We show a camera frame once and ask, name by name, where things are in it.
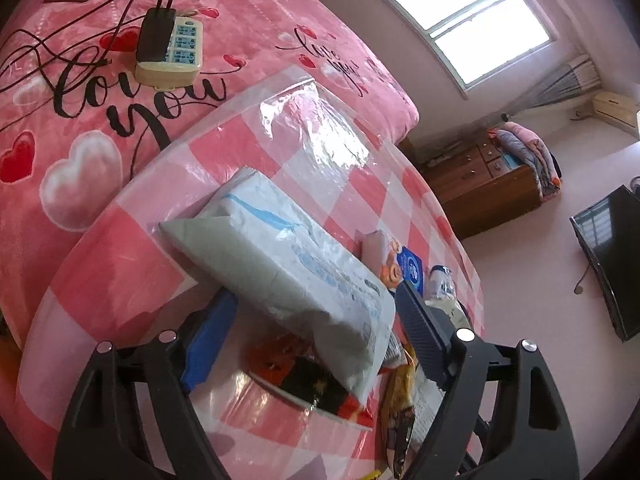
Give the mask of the small plastic drink bottle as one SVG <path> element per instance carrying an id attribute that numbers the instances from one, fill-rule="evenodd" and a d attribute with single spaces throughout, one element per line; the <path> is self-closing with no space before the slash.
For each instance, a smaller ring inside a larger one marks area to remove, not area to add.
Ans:
<path id="1" fill-rule="evenodd" d="M 469 317 L 457 298 L 452 272 L 446 266 L 432 266 L 425 284 L 425 302 L 448 315 L 455 328 L 471 328 Z"/>

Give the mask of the blue tissue pack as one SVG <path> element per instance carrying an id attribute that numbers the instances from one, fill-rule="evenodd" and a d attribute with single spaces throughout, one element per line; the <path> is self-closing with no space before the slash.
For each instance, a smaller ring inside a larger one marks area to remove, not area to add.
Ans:
<path id="1" fill-rule="evenodd" d="M 360 260 L 391 292 L 400 283 L 408 282 L 420 295 L 424 293 L 421 258 L 385 231 L 377 230 L 364 237 Z"/>

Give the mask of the grey plastic mailer bag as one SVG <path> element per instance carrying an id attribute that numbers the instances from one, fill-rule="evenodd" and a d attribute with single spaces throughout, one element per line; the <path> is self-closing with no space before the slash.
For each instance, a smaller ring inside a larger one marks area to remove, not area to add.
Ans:
<path id="1" fill-rule="evenodd" d="M 195 217 L 160 230 L 230 292 L 312 342 L 335 379 L 367 401 L 390 343 L 392 295 L 264 174 L 241 168 Z"/>

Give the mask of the yellow snack wrapper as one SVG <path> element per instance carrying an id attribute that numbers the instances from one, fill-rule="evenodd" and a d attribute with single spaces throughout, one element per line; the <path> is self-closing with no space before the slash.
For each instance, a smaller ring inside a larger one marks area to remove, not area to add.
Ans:
<path id="1" fill-rule="evenodd" d="M 380 416 L 378 416 L 380 447 L 394 479 L 400 479 L 404 474 L 416 421 L 413 390 L 416 385 L 416 368 L 419 362 L 416 350 L 410 342 L 404 342 L 402 350 L 405 351 L 406 362 L 388 374 Z"/>

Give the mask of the pink checkered tablecloth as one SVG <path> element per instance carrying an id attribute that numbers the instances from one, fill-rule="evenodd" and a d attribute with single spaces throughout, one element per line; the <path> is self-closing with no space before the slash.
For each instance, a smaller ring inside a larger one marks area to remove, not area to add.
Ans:
<path id="1" fill-rule="evenodd" d="M 50 472 L 70 397 L 102 340 L 127 347 L 204 306 L 212 292 L 158 232 L 203 206 L 241 168 L 259 170 L 349 252 L 384 231 L 454 272 L 473 326 L 483 293 L 442 205 L 398 147 L 300 70 L 209 113 L 126 186 L 47 281 L 17 376 L 14 434 Z"/>

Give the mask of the red snack wrapper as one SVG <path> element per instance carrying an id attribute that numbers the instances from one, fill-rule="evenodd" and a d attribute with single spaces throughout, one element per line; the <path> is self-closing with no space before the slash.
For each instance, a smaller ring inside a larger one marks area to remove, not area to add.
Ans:
<path id="1" fill-rule="evenodd" d="M 307 341 L 293 334 L 267 338 L 249 348 L 247 371 L 259 385 L 288 402 L 360 430 L 374 428 L 374 415 L 331 374 Z"/>

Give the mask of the black television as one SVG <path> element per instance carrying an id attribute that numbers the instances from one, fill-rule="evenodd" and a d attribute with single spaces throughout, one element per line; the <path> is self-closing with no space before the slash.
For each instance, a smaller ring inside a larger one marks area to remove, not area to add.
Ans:
<path id="1" fill-rule="evenodd" d="M 628 341 L 640 325 L 640 202 L 625 185 L 570 217 L 600 284 L 615 333 Z"/>

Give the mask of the brown wooden dresser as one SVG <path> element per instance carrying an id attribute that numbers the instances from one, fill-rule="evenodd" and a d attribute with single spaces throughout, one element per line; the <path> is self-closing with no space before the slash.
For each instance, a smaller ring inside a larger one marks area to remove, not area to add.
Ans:
<path id="1" fill-rule="evenodd" d="M 420 174 L 435 193 L 457 238 L 488 231 L 541 205 L 535 173 L 486 134 Z"/>

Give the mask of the folded blankets pile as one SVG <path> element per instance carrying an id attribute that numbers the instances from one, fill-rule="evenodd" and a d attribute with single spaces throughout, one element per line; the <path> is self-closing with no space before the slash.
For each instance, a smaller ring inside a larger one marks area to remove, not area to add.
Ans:
<path id="1" fill-rule="evenodd" d="M 488 130 L 488 136 L 511 156 L 517 158 L 533 171 L 540 200 L 548 202 L 561 191 L 562 177 L 547 144 L 534 133 L 517 122 L 505 120 L 498 128 Z"/>

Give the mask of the pink bed blanket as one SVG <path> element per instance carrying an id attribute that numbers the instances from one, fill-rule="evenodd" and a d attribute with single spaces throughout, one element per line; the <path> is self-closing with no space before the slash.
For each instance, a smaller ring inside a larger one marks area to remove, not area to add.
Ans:
<path id="1" fill-rule="evenodd" d="M 147 10 L 203 25 L 203 66 L 169 91 L 134 79 Z M 295 65 L 382 136 L 418 123 L 408 94 L 319 0 L 21 0 L 1 33 L 1 311 L 24 342 L 47 281 L 135 174 L 222 102 Z"/>

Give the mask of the air conditioner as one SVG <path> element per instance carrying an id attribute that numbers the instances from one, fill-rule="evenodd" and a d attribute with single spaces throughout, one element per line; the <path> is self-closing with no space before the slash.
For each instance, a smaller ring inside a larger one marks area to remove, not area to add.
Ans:
<path id="1" fill-rule="evenodd" d="M 592 98 L 592 107 L 597 118 L 638 138 L 639 104 L 634 99 L 602 91 Z"/>

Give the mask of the grey curtain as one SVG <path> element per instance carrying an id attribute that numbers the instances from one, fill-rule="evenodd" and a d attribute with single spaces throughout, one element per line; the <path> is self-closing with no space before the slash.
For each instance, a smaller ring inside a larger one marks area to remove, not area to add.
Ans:
<path id="1" fill-rule="evenodd" d="M 601 87 L 596 64 L 588 54 L 582 54 L 552 70 L 523 94 L 518 100 L 518 110 L 575 99 Z"/>

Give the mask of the cream power strip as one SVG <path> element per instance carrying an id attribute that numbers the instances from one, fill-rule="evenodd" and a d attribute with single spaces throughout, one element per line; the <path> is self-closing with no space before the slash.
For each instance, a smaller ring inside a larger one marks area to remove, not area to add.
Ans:
<path id="1" fill-rule="evenodd" d="M 190 86 L 203 66 L 203 25 L 176 15 L 168 50 L 163 62 L 136 61 L 134 79 L 157 91 Z"/>

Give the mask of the black charger adapter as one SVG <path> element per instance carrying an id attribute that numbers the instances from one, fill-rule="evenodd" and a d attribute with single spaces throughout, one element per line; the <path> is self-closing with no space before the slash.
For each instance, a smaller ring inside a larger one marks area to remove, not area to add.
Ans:
<path id="1" fill-rule="evenodd" d="M 152 8 L 146 11 L 136 50 L 136 61 L 163 62 L 176 20 L 176 10 Z"/>

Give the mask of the window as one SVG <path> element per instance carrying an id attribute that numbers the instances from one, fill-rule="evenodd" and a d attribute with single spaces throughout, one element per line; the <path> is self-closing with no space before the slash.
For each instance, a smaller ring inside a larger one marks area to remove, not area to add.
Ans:
<path id="1" fill-rule="evenodd" d="M 465 93 L 555 40 L 530 0 L 383 0 Z"/>

